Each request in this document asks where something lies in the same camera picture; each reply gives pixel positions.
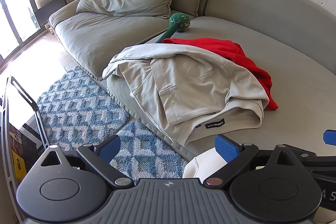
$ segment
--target yellow object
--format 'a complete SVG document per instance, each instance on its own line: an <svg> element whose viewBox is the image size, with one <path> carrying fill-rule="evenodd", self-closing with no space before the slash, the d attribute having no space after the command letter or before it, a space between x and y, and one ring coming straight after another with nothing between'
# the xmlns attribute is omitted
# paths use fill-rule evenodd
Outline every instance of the yellow object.
<svg viewBox="0 0 336 224"><path fill-rule="evenodd" d="M17 179L17 182L20 183L25 177L25 175L27 174L25 161L18 154L16 154L13 150L12 150L12 156L14 160L14 169L15 169L16 179Z"/></svg>

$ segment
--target sofa seat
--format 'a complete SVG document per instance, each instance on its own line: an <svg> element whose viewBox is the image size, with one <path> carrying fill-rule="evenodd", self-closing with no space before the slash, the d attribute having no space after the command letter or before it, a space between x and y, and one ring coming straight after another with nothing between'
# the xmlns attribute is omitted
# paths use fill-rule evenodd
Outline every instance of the sofa seat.
<svg viewBox="0 0 336 224"><path fill-rule="evenodd" d="M260 128L237 130L226 136L237 143L250 142L260 149L274 149L289 144L317 153L335 155L335 147L323 142L326 129L336 129L336 76L303 53L264 34L239 24L214 17L191 20L184 33L174 38L212 37L232 40L241 45L247 57L272 77L271 95L278 104L276 111L265 111ZM115 75L107 79L107 87L115 101L165 140L187 160L214 147L215 136L188 143L185 147L172 142L148 120L124 79Z"/></svg>
<svg viewBox="0 0 336 224"><path fill-rule="evenodd" d="M68 54L92 78L101 81L104 68L115 54L168 27L169 19L159 17L79 13L58 23L54 30Z"/></svg>

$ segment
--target patterned rug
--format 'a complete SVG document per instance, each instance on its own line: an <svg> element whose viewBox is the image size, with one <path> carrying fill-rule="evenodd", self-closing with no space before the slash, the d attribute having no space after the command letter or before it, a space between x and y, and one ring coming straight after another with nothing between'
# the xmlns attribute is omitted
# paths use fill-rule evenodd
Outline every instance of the patterned rug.
<svg viewBox="0 0 336 224"><path fill-rule="evenodd" d="M130 114L80 67L69 70L37 100L50 144L74 150L99 144L116 133Z"/></svg>
<svg viewBox="0 0 336 224"><path fill-rule="evenodd" d="M187 161L138 121L118 133L121 148L110 164L136 181L138 178L181 178Z"/></svg>
<svg viewBox="0 0 336 224"><path fill-rule="evenodd" d="M121 149L112 166L135 181L182 177L187 162L138 121L120 130L129 113L80 67L56 81L37 104L50 144L73 150L84 143L99 144L117 133Z"/></svg>

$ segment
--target clothes pile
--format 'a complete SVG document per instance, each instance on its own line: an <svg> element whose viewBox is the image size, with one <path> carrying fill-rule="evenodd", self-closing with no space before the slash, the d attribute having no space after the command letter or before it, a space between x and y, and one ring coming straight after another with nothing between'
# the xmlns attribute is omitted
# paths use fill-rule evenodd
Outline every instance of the clothes pile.
<svg viewBox="0 0 336 224"><path fill-rule="evenodd" d="M127 82L151 122L171 140L188 142L257 128L275 110L271 77L241 47L213 38L172 39L125 48L103 72Z"/></svg>

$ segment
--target white cloth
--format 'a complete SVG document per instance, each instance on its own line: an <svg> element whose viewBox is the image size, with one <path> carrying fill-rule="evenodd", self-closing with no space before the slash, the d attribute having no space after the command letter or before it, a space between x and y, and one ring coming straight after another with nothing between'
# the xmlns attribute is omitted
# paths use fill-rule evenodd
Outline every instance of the white cloth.
<svg viewBox="0 0 336 224"><path fill-rule="evenodd" d="M268 97L251 72L188 45L125 48L103 71L123 77L130 95L171 140L186 145L206 136L261 125Z"/></svg>
<svg viewBox="0 0 336 224"><path fill-rule="evenodd" d="M215 148L194 157L184 168L182 178L199 178L201 183L221 169L227 162L217 153Z"/></svg>

